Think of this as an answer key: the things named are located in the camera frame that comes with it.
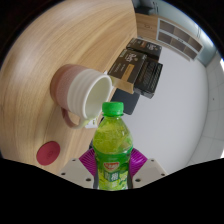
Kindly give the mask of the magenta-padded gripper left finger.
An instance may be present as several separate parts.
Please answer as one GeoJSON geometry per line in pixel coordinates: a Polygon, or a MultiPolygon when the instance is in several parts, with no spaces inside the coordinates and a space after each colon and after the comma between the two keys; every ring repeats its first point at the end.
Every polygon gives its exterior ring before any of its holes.
{"type": "Polygon", "coordinates": [[[78,186],[97,189],[97,163],[93,149],[86,151],[80,158],[73,158],[59,171],[59,177],[78,186]]]}

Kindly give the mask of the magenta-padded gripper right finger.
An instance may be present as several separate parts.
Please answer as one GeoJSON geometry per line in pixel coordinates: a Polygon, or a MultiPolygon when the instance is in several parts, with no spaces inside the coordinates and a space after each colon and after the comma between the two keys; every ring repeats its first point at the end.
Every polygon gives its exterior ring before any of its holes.
{"type": "Polygon", "coordinates": [[[137,149],[132,150],[129,161],[129,189],[141,188],[166,175],[167,172],[154,158],[147,159],[137,149]]]}

